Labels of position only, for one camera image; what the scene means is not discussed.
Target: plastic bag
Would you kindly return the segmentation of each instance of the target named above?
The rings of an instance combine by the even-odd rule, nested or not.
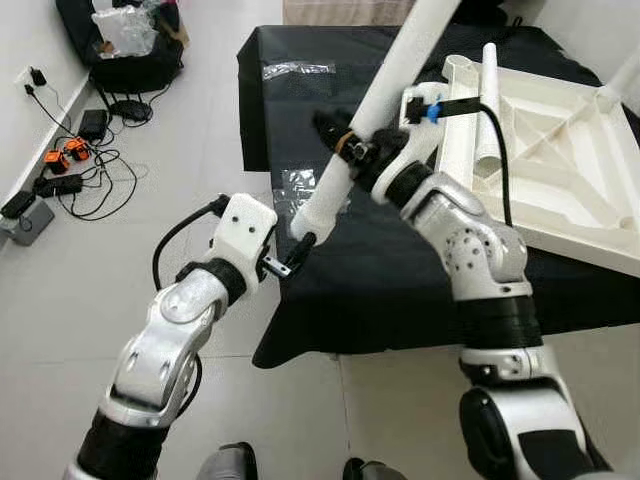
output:
[[[91,15],[91,19],[100,29],[105,43],[113,50],[101,54],[103,58],[149,55],[153,50],[156,32],[151,26],[147,11],[131,5],[122,8],[109,8]]]

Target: orange band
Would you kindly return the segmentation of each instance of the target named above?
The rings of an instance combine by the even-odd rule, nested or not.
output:
[[[336,153],[338,155],[340,155],[340,152],[342,151],[344,144],[347,143],[347,140],[349,140],[354,135],[355,135],[355,132],[353,130],[349,130],[347,133],[345,133],[342,136],[342,138],[340,138],[340,140],[338,140],[338,143],[336,143]]]

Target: black table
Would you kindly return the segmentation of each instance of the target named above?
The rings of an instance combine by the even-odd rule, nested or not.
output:
[[[330,157],[311,126],[314,110],[354,112],[390,47],[395,27],[260,27],[238,54],[245,169],[313,169]],[[537,28],[450,25],[419,81],[444,81],[447,55],[481,61],[493,41],[500,66],[598,86],[588,69],[568,59]],[[636,138],[638,119],[628,114]],[[278,224],[278,254],[294,245]],[[527,276],[543,333],[638,321],[640,280],[530,249]],[[307,351],[342,354],[459,342],[448,279],[435,252],[358,190],[329,241],[314,249],[294,281],[281,285],[282,302],[254,356],[273,368]]]

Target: black bag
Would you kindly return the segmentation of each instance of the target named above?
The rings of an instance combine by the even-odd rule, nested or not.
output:
[[[95,49],[103,39],[91,19],[95,13],[92,1],[56,0],[56,5],[74,49],[91,69],[90,78],[98,88],[110,93],[161,90],[182,68],[182,43],[162,33],[149,55],[104,60]]]

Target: tile floor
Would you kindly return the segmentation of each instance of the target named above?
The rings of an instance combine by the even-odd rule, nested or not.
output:
[[[281,0],[183,0],[182,10],[192,38],[186,69],[154,105],[153,122],[116,143],[149,169],[132,202],[95,224],[56,206],[36,244],[8,243],[0,252],[2,480],[60,478],[118,352],[144,323],[161,235],[220,191],[269,200],[268,176],[242,171],[235,53],[254,26],[281,23]],[[165,278],[206,248],[213,227],[203,220],[176,238]],[[278,300],[269,281],[216,328],[203,351],[200,395],[172,430],[160,479],[194,478],[211,451],[238,440],[256,448],[264,480],[338,479],[350,455],[386,461],[413,479],[478,478],[456,418],[467,385],[455,348],[339,361],[308,354],[260,371],[250,357]],[[550,340],[562,347],[596,441],[622,471],[640,471],[640,329]]]

